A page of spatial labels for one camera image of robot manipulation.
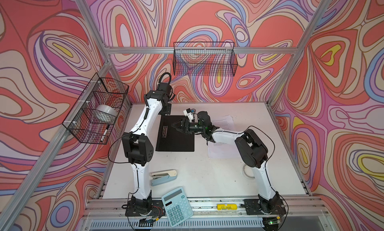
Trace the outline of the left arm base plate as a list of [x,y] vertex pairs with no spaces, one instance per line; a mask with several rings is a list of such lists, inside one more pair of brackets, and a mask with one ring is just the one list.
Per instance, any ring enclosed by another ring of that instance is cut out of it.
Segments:
[[161,200],[143,201],[133,199],[128,201],[125,208],[126,217],[152,217],[161,218],[166,214],[163,202]]

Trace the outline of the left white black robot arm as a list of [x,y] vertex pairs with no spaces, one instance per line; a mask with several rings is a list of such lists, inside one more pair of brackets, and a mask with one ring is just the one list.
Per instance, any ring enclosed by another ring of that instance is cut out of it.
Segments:
[[148,137],[158,115],[170,113],[173,88],[169,83],[161,82],[156,90],[145,95],[145,106],[136,124],[122,137],[125,157],[134,172],[135,191],[131,202],[137,207],[152,207],[152,191],[150,188],[149,162],[154,155],[154,147]]

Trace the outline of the printed paper stack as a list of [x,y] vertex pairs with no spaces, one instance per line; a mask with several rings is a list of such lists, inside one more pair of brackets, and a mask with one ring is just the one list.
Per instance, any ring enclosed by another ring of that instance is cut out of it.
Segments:
[[[230,115],[219,117],[212,120],[214,126],[218,126],[223,130],[237,133],[233,118]],[[240,158],[239,151],[236,147],[235,141],[232,143],[223,142],[209,142],[208,143],[208,157],[215,159],[226,159],[226,158]]]

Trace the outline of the white black file folder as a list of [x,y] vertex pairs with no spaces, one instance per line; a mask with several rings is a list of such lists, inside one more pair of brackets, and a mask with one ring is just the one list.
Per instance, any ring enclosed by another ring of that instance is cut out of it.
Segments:
[[194,152],[195,137],[177,131],[172,124],[180,124],[183,116],[161,116],[156,145],[157,152]]

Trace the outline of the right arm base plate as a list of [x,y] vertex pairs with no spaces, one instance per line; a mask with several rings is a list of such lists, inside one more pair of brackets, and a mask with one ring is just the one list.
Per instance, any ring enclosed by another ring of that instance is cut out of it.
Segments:
[[282,199],[266,201],[264,199],[245,199],[243,204],[247,215],[283,216],[287,213]]

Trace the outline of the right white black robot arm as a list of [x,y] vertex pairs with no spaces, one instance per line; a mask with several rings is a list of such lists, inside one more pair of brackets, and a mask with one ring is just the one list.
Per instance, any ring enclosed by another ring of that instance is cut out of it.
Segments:
[[262,212],[271,213],[281,200],[281,196],[269,179],[268,148],[255,133],[255,126],[250,125],[244,131],[231,131],[213,125],[206,111],[194,114],[190,109],[186,109],[184,115],[182,119],[172,124],[177,131],[189,135],[201,135],[207,142],[236,146],[244,164],[250,167],[254,174]]

